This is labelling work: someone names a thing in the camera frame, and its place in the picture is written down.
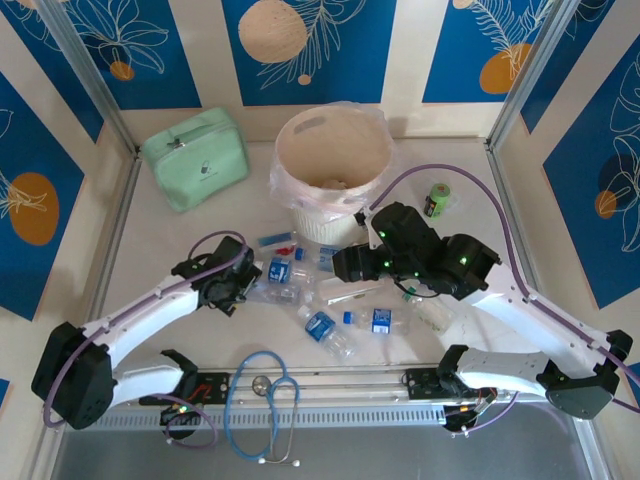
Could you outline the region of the clear rectangular plastic bottle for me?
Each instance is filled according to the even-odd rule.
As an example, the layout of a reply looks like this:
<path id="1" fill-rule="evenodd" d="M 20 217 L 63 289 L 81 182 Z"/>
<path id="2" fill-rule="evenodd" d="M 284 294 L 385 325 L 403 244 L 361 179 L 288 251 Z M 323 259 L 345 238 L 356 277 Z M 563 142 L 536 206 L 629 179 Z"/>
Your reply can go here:
<path id="1" fill-rule="evenodd" d="M 332 305 L 362 298 L 386 286 L 384 281 L 343 282 L 337 277 L 322 280 L 317 284 L 317 296 L 321 303 Z"/>

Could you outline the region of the clear bottle with red marks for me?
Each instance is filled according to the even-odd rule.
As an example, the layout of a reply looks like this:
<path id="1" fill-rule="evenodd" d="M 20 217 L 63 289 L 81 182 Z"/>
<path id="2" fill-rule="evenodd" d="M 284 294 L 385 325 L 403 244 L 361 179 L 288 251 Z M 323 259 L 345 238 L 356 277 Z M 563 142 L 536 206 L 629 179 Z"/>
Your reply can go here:
<path id="1" fill-rule="evenodd" d="M 260 237 L 257 244 L 262 254 L 287 256 L 295 251 L 298 241 L 294 232 L 287 231 Z"/>

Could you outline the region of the crushed clear plastic bottle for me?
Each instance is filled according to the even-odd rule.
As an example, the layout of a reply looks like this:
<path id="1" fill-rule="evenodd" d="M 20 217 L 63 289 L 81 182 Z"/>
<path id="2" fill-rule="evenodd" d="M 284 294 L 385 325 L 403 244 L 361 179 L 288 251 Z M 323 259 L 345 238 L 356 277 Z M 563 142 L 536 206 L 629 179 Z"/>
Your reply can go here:
<path id="1" fill-rule="evenodd" d="M 299 307 L 313 300 L 313 293 L 298 285 L 257 283 L 247 300 L 257 303 Z"/>

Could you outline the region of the clear bottle with green cap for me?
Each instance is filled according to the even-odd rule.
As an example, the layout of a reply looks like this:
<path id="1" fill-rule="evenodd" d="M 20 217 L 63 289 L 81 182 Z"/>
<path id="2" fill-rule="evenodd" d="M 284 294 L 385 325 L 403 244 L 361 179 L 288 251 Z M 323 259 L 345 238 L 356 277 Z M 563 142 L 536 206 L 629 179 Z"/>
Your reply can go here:
<path id="1" fill-rule="evenodd" d="M 437 336 L 442 336 L 451 327 L 455 312 L 438 297 L 423 298 L 411 290 L 403 295 L 409 313 L 428 326 Z"/>

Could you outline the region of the small green cylindrical container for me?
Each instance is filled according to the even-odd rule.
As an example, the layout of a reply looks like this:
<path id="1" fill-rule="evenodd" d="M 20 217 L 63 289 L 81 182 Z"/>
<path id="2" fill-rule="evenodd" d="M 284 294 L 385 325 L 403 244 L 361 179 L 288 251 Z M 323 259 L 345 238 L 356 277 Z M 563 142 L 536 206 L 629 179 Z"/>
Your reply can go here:
<path id="1" fill-rule="evenodd" d="M 458 202 L 458 196 L 448 184 L 436 183 L 425 198 L 423 212 L 428 218 L 440 218 L 445 212 L 454 208 Z"/>

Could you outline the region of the green medicine bag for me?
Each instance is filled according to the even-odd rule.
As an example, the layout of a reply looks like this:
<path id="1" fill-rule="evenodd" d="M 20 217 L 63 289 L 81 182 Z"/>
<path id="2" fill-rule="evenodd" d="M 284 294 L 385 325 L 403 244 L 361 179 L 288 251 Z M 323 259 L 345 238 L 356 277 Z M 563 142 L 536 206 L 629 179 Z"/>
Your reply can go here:
<path id="1" fill-rule="evenodd" d="M 180 213 L 249 174 L 243 136 L 221 107 L 153 135 L 143 143 L 141 153 L 168 204 Z"/>

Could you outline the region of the blue stethoscope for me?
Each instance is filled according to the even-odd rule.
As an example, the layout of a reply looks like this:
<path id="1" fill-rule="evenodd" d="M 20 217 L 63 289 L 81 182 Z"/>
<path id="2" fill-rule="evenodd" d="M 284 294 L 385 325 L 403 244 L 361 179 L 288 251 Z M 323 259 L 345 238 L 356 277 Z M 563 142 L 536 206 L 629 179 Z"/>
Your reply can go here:
<path id="1" fill-rule="evenodd" d="M 234 401 L 234 394 L 238 387 L 239 381 L 244 373 L 244 370 L 249 364 L 258 358 L 268 357 L 274 360 L 279 366 L 281 375 L 274 381 L 271 381 L 266 375 L 258 375 L 253 381 L 251 389 L 256 396 L 262 397 L 266 400 L 269 409 L 270 423 L 269 423 L 269 437 L 268 445 L 258 454 L 249 454 L 245 452 L 235 441 L 231 428 L 231 413 L 232 405 Z M 294 391 L 293 407 L 291 410 L 291 417 L 289 420 L 289 433 L 287 438 L 286 452 L 280 458 L 276 457 L 275 445 L 278 439 L 278 434 L 281 428 L 280 415 L 277 411 L 275 404 L 275 394 L 280 387 L 289 386 Z M 230 386 L 228 387 L 227 399 L 223 413 L 223 429 L 228 443 L 230 444 L 233 452 L 243 460 L 255 462 L 258 465 L 280 465 L 291 466 L 293 468 L 299 468 L 301 461 L 299 459 L 290 459 L 291 450 L 293 446 L 293 437 L 295 432 L 296 423 L 298 420 L 298 407 L 300 402 L 300 386 L 298 382 L 292 378 L 289 373 L 284 360 L 273 351 L 262 350 L 256 351 L 248 355 L 238 366 L 235 373 L 232 376 Z"/>

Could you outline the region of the brushed metal panel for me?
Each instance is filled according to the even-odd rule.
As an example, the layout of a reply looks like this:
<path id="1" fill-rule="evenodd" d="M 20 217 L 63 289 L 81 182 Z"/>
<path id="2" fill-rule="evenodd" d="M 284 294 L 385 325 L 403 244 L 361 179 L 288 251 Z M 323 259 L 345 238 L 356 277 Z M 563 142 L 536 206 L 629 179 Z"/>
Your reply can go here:
<path id="1" fill-rule="evenodd" d="M 574 436 L 495 425 L 453 439 L 435 428 L 308 429 L 300 466 L 260 465 L 227 443 L 183 451 L 156 433 L 64 437 L 52 480 L 591 480 Z"/>

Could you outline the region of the aluminium side frame rail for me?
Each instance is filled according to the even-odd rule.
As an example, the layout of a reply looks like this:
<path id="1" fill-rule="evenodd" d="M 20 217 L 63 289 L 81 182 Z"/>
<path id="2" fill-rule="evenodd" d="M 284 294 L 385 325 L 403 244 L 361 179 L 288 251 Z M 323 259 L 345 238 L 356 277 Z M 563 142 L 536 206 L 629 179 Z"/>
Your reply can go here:
<path id="1" fill-rule="evenodd" d="M 141 162 L 141 156 L 135 155 L 123 167 L 122 173 L 118 177 L 115 198 L 109 204 L 89 270 L 82 309 L 71 319 L 74 326 L 82 326 L 88 321 L 97 319 L 103 310 Z M 48 428 L 41 424 L 37 428 L 34 443 L 27 455 L 26 466 L 23 468 L 19 480 L 51 479 L 66 427 L 67 425 L 63 424 L 55 428 Z"/>
<path id="2" fill-rule="evenodd" d="M 486 147 L 488 163 L 491 168 L 494 182 L 499 192 L 500 199 L 511 228 L 512 241 L 516 250 L 521 275 L 536 290 L 540 290 L 537 280 L 537 272 L 527 252 L 527 242 L 524 230 L 517 215 L 514 197 L 510 191 L 506 174 L 501 166 L 497 154 L 490 147 Z M 585 420 L 574 419 L 573 426 L 587 464 L 590 480 L 614 480 L 611 469 L 607 463 L 603 445 L 600 442 L 596 426 Z"/>

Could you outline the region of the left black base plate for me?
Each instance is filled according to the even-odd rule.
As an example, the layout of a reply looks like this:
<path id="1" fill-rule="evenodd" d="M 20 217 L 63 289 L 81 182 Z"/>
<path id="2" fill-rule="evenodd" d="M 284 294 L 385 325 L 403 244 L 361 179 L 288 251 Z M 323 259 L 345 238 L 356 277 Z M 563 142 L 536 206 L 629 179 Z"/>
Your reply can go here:
<path id="1" fill-rule="evenodd" d="M 223 405 L 230 387 L 228 372 L 191 372 L 172 390 L 161 392 L 193 405 Z"/>

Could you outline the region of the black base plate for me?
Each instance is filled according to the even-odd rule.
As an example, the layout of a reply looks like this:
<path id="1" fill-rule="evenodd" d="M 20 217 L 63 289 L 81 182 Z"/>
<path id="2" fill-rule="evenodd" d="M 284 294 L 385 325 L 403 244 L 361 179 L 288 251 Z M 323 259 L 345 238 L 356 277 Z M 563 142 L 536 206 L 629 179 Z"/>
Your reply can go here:
<path id="1" fill-rule="evenodd" d="M 223 405 L 230 387 L 228 372 L 191 372 L 172 390 L 161 392 L 193 405 Z"/>
<path id="2" fill-rule="evenodd" d="M 410 400 L 480 401 L 495 400 L 498 396 L 493 388 L 468 387 L 453 374 L 441 377 L 435 367 L 407 369 L 401 382 L 406 387 Z"/>

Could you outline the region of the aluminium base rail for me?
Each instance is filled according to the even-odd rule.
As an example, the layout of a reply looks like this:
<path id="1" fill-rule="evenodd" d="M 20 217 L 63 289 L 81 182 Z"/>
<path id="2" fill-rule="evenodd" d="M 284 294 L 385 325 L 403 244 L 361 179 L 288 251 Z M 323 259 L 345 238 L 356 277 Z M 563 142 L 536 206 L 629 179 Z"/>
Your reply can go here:
<path id="1" fill-rule="evenodd" d="M 537 372 L 538 364 L 531 355 L 524 357 L 524 369 L 516 375 L 495 375 L 493 372 L 472 372 L 466 379 L 442 365 L 438 374 L 457 376 L 474 389 L 493 388 L 496 391 L 520 392 L 545 398 L 559 399 L 562 392 L 574 384 L 550 363 Z M 40 366 L 32 382 L 32 391 L 50 404 L 50 408 L 75 429 L 86 428 L 119 404 L 138 400 L 143 405 L 164 403 L 161 392 L 172 391 L 187 373 L 198 372 L 197 367 L 169 357 L 158 362 L 140 365 L 130 371 L 113 372 L 109 363 L 83 365 L 73 363 L 61 378 L 53 368 Z M 394 380 L 392 373 L 365 371 L 304 372 L 298 380 L 300 391 L 309 390 L 313 399 L 382 398 L 406 387 L 404 374 Z"/>

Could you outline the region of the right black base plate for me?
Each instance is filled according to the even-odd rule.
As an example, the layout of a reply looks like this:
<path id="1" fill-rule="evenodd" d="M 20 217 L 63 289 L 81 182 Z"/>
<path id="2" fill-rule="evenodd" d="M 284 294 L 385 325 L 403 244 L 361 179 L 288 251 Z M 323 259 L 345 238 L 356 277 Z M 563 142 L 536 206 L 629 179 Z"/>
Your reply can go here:
<path id="1" fill-rule="evenodd" d="M 498 396 L 493 388 L 468 387 L 453 374 L 441 377 L 435 367 L 407 369 L 401 382 L 406 387 L 410 400 L 480 401 L 495 400 Z"/>

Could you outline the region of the aluminium frame post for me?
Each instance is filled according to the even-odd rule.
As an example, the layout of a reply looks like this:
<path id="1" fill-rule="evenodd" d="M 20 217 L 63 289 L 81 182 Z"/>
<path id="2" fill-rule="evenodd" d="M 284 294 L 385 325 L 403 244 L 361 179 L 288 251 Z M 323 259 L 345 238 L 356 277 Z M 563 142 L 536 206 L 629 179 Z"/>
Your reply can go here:
<path id="1" fill-rule="evenodd" d="M 581 0 L 554 0 L 525 63 L 508 93 L 502 109 L 485 142 L 486 150 L 495 153 L 505 141 L 520 111 L 555 51 Z"/>
<path id="2" fill-rule="evenodd" d="M 34 4 L 67 63 L 105 123 L 109 125 L 122 146 L 137 158 L 139 147 L 108 85 L 63 6 L 57 0 L 34 0 Z"/>

